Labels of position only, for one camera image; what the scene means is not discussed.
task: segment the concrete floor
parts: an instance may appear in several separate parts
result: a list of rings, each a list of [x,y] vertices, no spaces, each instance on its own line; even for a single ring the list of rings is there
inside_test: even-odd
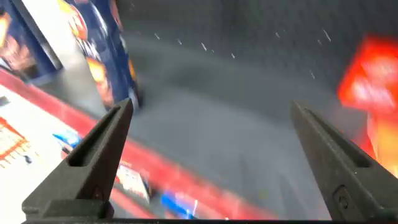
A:
[[[351,138],[364,114],[343,109],[311,76],[298,80],[136,35],[125,40],[145,93],[133,139],[283,219],[330,218],[292,129],[290,102],[305,102]],[[42,89],[94,118],[105,113],[87,69],[69,68]]]

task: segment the orange packaging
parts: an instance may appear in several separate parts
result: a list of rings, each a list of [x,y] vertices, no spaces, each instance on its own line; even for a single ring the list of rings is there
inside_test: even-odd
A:
[[[368,37],[338,90],[343,105],[376,114],[398,112],[398,42]]]
[[[378,163],[398,177],[398,117],[369,115],[368,136]]]

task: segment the blue package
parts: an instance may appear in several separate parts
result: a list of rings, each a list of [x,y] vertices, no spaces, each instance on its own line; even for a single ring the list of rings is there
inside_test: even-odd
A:
[[[196,219],[195,206],[177,200],[176,195],[171,192],[163,193],[161,202],[167,210],[171,211],[179,218]]]
[[[74,149],[77,145],[79,145],[81,141],[79,135],[71,131],[62,131],[61,133],[52,134],[52,135],[61,142],[69,145],[72,149]]]

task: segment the red snack bag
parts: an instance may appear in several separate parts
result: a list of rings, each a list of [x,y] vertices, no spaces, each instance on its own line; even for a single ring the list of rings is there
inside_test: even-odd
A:
[[[339,87],[345,106],[376,114],[398,112],[398,42],[368,37]]]

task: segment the gray floor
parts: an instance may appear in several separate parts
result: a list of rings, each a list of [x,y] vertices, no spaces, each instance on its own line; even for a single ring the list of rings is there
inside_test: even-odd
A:
[[[290,102],[305,102],[352,138],[363,114],[343,109],[335,90],[310,75],[297,80],[289,71],[125,39],[146,97],[131,124],[136,141],[283,219],[330,218],[292,129]],[[81,70],[42,88],[95,118],[104,114]]]

